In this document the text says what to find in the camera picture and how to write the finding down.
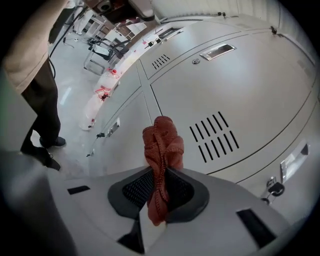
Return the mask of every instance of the red rag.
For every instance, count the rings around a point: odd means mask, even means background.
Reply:
[[[144,156],[153,169],[154,191],[147,202],[148,217],[155,226],[165,220],[169,196],[165,184],[166,167],[183,168],[184,141],[167,116],[158,116],[154,125],[142,132]]]

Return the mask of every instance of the black rectangular slot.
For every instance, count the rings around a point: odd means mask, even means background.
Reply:
[[[220,130],[222,131],[222,127],[221,127],[220,123],[218,122],[218,120],[216,119],[215,115],[213,114],[212,116],[213,116],[215,122],[218,124]]]
[[[217,133],[217,132],[216,132],[216,129],[215,129],[214,126],[212,125],[210,119],[209,119],[209,118],[206,118],[206,119],[208,120],[208,122],[209,122],[209,124],[210,124],[210,126],[211,126],[211,128],[212,128],[212,130],[213,130],[213,132],[216,134],[216,133]]]
[[[77,187],[73,187],[73,188],[68,188],[67,190],[70,195],[74,195],[77,193],[81,193],[83,191],[90,190],[90,188],[88,186],[77,186]]]
[[[224,119],[224,117],[222,116],[222,114],[220,113],[220,111],[218,111],[220,117],[222,118],[222,120],[224,121],[224,124],[226,127],[229,127],[229,125],[227,124],[226,120]]]
[[[195,139],[195,142],[198,142],[198,139],[197,139],[197,137],[196,137],[196,135],[195,135],[195,133],[194,133],[194,130],[192,129],[191,126],[190,126],[190,130],[191,130],[191,132],[192,132],[192,134],[193,134],[193,137],[194,137],[194,139]]]
[[[228,140],[228,138],[227,138],[227,135],[223,134],[223,136],[224,136],[224,138],[225,138],[225,140],[226,140],[226,143],[228,143],[228,146],[229,146],[231,152],[233,152],[233,149],[232,149],[231,144],[230,144],[230,142],[229,142],[229,140]]]
[[[207,143],[204,143],[204,144],[205,144],[206,150],[207,150],[208,153],[209,153],[209,156],[210,156],[211,160],[213,160],[214,158],[213,158],[212,155],[211,155],[211,152],[210,152],[210,149],[209,149]]]
[[[215,150],[215,152],[216,152],[216,155],[218,156],[218,158],[220,158],[219,152],[218,152],[218,150],[217,150],[217,148],[216,148],[216,145],[215,145],[214,141],[211,140],[211,143],[212,143],[212,145],[213,145],[213,147],[214,147],[214,150]]]
[[[205,126],[204,121],[201,121],[201,123],[202,123],[202,125],[203,125],[203,127],[204,127],[204,129],[205,129],[206,133],[207,133],[207,134],[208,134],[208,136],[210,137],[210,133],[209,133],[209,131],[208,131],[207,127]]]
[[[204,139],[204,136],[202,135],[202,132],[200,131],[199,126],[197,124],[195,124],[195,127],[198,129],[198,132],[199,132],[201,138]]]
[[[221,142],[221,140],[220,140],[220,138],[219,138],[219,137],[218,137],[218,141],[219,141],[220,146],[221,146],[221,148],[222,148],[222,150],[223,150],[223,153],[226,155],[226,154],[227,154],[227,152],[226,152],[225,147],[224,147],[224,145],[222,144],[222,142]]]
[[[276,239],[276,236],[251,209],[240,210],[236,214],[260,248]]]
[[[204,153],[202,152],[202,148],[201,148],[200,146],[198,146],[198,147],[199,147],[199,149],[200,149],[200,152],[201,152],[201,155],[202,155],[202,157],[203,157],[203,160],[204,160],[204,162],[206,163],[207,160],[206,160],[206,157],[205,157]]]
[[[236,147],[239,148],[238,143],[236,141],[236,138],[235,138],[234,134],[232,133],[232,131],[230,131],[230,134],[231,134],[231,136],[232,136],[232,138],[234,140],[234,143],[235,143]]]

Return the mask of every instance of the white wall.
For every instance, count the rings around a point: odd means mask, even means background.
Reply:
[[[295,18],[276,0],[151,0],[159,19],[190,15],[246,14],[268,21],[290,34],[314,59],[316,51]]]

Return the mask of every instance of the cabinet panel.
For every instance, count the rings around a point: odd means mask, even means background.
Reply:
[[[101,133],[108,121],[119,108],[141,86],[136,64],[133,64],[120,78],[117,88],[111,97],[106,98],[95,118],[95,124],[89,131],[89,143],[95,141],[97,134]]]
[[[151,84],[161,113],[173,120],[184,140],[184,166],[204,174],[269,144],[310,93],[292,66],[262,42],[243,35],[223,43],[236,49],[208,61],[199,54],[209,47]],[[244,178],[250,171],[238,170]]]
[[[134,98],[108,126],[105,134],[93,144],[89,169],[92,175],[114,174],[146,166],[144,156],[143,129],[152,125],[143,92]]]
[[[140,60],[148,79],[182,54],[208,41],[238,33],[239,29],[219,23],[199,21],[181,29],[168,41],[154,45]]]
[[[271,32],[256,33],[252,37],[266,44],[282,56],[301,75],[311,88],[316,78],[316,68],[304,51],[286,37],[273,36]]]
[[[265,20],[245,14],[238,14],[228,18],[218,16],[207,19],[206,21],[234,26],[243,31],[269,29],[271,26],[271,24]]]
[[[291,224],[308,216],[320,194],[320,105],[317,102],[312,115],[301,134],[276,160],[257,174],[239,182],[257,197],[266,192],[270,177],[281,182],[281,162],[299,146],[309,145],[308,155],[302,165],[285,183],[285,191],[279,197],[270,196],[271,206],[281,213]]]

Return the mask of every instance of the person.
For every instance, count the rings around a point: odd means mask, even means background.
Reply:
[[[74,12],[74,16],[76,17],[82,10],[83,2],[80,0],[77,9]],[[85,26],[88,24],[94,13],[95,12],[91,9],[86,10],[84,15],[80,16],[78,20],[74,23],[73,32],[75,32],[78,35],[82,35],[82,30],[84,30]]]
[[[59,15],[58,19],[55,21],[50,34],[49,34],[49,46],[54,44],[61,29],[63,28],[64,24],[68,20],[68,18],[71,16],[71,14],[76,9],[76,0],[68,0],[66,5],[64,6],[64,9],[62,10],[61,14]]]
[[[15,87],[37,114],[21,152],[36,157],[44,166],[60,169],[48,148],[62,147],[66,140],[59,137],[58,89],[49,64],[48,39],[51,28],[68,0],[47,0],[28,19],[3,59],[8,81]],[[31,142],[33,130],[40,135],[40,144]]]

